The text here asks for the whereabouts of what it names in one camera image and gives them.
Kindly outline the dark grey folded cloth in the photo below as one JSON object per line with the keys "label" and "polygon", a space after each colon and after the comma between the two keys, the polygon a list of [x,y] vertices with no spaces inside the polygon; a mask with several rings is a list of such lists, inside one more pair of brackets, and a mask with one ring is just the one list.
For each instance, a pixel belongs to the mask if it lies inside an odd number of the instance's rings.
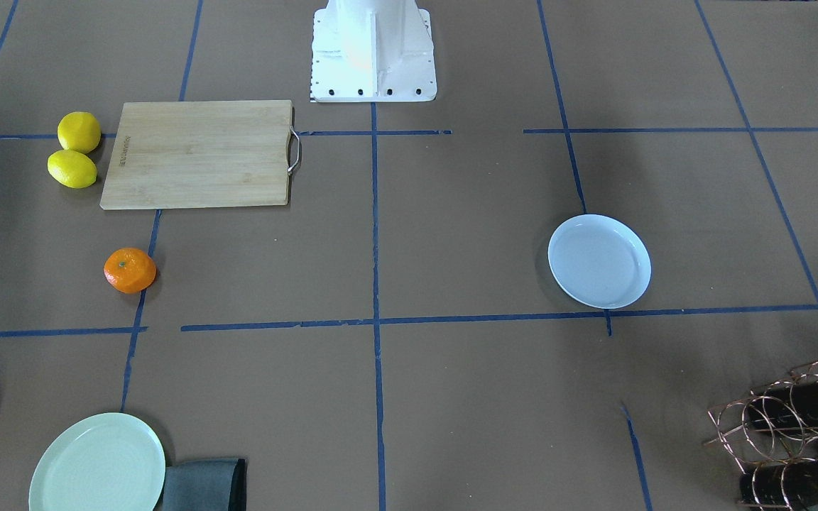
{"label": "dark grey folded cloth", "polygon": [[246,510],[247,460],[200,459],[165,470],[163,510]]}

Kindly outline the orange mandarin fruit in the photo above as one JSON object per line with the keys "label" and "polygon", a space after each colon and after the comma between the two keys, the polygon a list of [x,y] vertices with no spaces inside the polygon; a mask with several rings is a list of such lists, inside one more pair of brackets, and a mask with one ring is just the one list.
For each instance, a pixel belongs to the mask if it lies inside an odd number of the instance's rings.
{"label": "orange mandarin fruit", "polygon": [[136,247],[120,248],[107,258],[103,267],[107,282],[120,293],[140,293],[156,280],[157,266],[147,252]]}

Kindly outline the bamboo cutting board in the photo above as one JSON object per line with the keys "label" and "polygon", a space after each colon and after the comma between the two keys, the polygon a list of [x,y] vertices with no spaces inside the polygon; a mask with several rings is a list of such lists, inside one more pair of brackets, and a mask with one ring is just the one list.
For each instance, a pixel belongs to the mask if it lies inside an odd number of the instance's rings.
{"label": "bamboo cutting board", "polygon": [[289,99],[128,101],[100,199],[105,211],[281,207],[301,142]]}

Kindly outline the yellow lemon upper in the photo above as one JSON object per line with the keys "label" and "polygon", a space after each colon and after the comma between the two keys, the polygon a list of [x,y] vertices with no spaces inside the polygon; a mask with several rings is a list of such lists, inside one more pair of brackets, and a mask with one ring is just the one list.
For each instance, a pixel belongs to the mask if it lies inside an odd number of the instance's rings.
{"label": "yellow lemon upper", "polygon": [[89,154],[100,145],[102,130],[93,113],[71,112],[59,120],[56,137],[62,149]]}

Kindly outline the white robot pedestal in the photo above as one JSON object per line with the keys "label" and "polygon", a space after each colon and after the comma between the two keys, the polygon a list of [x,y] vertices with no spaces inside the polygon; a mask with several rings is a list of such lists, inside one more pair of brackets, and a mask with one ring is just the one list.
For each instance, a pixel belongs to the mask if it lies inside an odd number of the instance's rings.
{"label": "white robot pedestal", "polygon": [[415,1],[329,1],[312,29],[311,101],[437,97],[431,16]]}

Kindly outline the yellow lemon lower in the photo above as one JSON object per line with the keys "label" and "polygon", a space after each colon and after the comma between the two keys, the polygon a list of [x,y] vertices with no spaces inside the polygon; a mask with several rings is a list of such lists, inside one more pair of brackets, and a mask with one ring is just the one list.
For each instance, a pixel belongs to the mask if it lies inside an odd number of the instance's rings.
{"label": "yellow lemon lower", "polygon": [[97,166],[91,158],[69,149],[49,155],[48,172],[59,184],[72,189],[91,187],[98,177]]}

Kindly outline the light green plate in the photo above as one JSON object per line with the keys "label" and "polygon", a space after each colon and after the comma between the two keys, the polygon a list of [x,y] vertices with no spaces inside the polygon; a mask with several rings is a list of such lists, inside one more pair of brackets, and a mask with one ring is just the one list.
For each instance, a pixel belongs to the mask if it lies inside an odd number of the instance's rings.
{"label": "light green plate", "polygon": [[30,510],[153,510],[166,459],[146,422],[124,413],[91,415],[49,445],[33,472]]}

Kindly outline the light blue plate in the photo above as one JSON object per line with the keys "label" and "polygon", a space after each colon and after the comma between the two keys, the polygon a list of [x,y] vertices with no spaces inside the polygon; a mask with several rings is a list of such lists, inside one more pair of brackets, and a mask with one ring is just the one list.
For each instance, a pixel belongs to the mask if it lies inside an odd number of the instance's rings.
{"label": "light blue plate", "polygon": [[558,287],[578,303],[620,309],[650,287],[649,250],[629,226],[600,214],[562,222],[550,236],[547,262]]}

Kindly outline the yellow lemon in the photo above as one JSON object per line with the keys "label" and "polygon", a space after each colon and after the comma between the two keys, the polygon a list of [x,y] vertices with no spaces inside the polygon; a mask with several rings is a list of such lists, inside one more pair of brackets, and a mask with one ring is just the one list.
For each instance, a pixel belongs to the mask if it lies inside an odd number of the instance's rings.
{"label": "yellow lemon", "polygon": [[56,137],[62,149],[89,154],[100,145],[102,130],[93,113],[71,112],[59,120]]}
{"label": "yellow lemon", "polygon": [[97,166],[91,158],[69,149],[49,155],[48,172],[59,184],[72,189],[91,187],[98,177]]}

